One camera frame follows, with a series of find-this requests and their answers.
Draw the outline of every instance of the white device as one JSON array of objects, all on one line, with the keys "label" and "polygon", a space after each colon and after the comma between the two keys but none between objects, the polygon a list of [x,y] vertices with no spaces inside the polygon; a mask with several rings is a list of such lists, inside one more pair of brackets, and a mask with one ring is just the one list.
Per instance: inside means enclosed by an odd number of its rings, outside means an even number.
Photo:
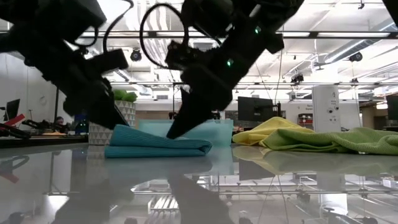
[{"label": "white device", "polygon": [[336,85],[312,88],[313,128],[317,133],[340,132],[340,106]]}]

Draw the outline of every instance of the green led light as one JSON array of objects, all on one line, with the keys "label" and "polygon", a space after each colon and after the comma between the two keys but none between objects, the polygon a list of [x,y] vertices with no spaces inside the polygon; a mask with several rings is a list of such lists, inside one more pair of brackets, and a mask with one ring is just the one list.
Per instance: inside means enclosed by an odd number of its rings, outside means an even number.
[{"label": "green led light", "polygon": [[261,28],[260,28],[259,26],[257,26],[257,27],[254,29],[254,32],[255,32],[256,34],[259,34],[259,33],[261,32]]},{"label": "green led light", "polygon": [[227,66],[232,66],[232,64],[234,63],[234,61],[232,59],[229,59],[228,61],[226,61]]}]

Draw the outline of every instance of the white planter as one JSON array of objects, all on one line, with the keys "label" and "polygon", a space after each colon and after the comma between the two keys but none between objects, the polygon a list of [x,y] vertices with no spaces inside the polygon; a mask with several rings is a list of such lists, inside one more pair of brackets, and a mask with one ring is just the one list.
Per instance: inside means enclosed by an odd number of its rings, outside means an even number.
[{"label": "white planter", "polygon": [[[116,106],[129,123],[130,127],[136,125],[136,105],[127,101],[115,101]],[[90,122],[88,144],[93,146],[104,146],[109,144],[112,137],[112,130]]]}]

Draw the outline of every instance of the yellow cloth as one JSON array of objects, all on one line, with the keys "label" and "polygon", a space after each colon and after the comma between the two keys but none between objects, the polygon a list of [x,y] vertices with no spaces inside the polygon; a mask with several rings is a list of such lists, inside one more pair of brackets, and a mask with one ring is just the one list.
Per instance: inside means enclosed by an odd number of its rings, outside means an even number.
[{"label": "yellow cloth", "polygon": [[56,136],[56,135],[67,135],[67,134],[60,133],[60,132],[56,131],[56,132],[53,132],[53,133],[43,133],[43,135]]},{"label": "yellow cloth", "polygon": [[288,121],[284,118],[273,117],[250,131],[244,131],[244,132],[235,134],[232,137],[232,140],[235,143],[239,143],[239,144],[243,144],[243,145],[247,145],[247,146],[252,146],[255,144],[260,144],[261,146],[264,146],[261,141],[268,138],[268,136],[270,134],[272,134],[274,131],[276,131],[277,129],[280,129],[280,128],[291,129],[293,131],[300,131],[300,132],[304,132],[304,133],[314,133],[313,130],[303,128],[303,127],[299,126],[298,124],[295,124],[295,123]]}]

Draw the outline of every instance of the blue towel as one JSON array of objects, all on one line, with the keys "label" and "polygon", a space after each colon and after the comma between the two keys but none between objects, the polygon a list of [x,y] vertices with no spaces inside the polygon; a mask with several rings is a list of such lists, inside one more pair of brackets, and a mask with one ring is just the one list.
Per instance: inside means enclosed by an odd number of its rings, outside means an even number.
[{"label": "blue towel", "polygon": [[117,125],[109,146],[105,147],[105,158],[205,156],[211,147],[204,140],[167,139]]}]

